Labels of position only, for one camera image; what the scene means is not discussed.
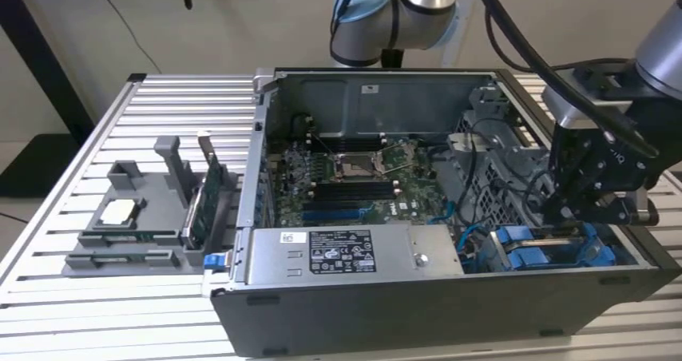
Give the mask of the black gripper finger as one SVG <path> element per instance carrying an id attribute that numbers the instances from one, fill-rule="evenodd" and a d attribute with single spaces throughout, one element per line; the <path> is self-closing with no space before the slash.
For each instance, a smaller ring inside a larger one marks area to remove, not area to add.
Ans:
<path id="1" fill-rule="evenodd" d="M 563 198 L 552 195 L 543 203 L 543 222 L 555 227 L 579 226 L 583 221 L 576 216 L 576 210 L 583 206 L 583 200 L 579 197 Z"/>
<path id="2" fill-rule="evenodd" d="M 624 196 L 612 193 L 600 201 L 596 221 L 604 224 L 655 226 L 659 210 L 648 191 L 631 191 Z"/>

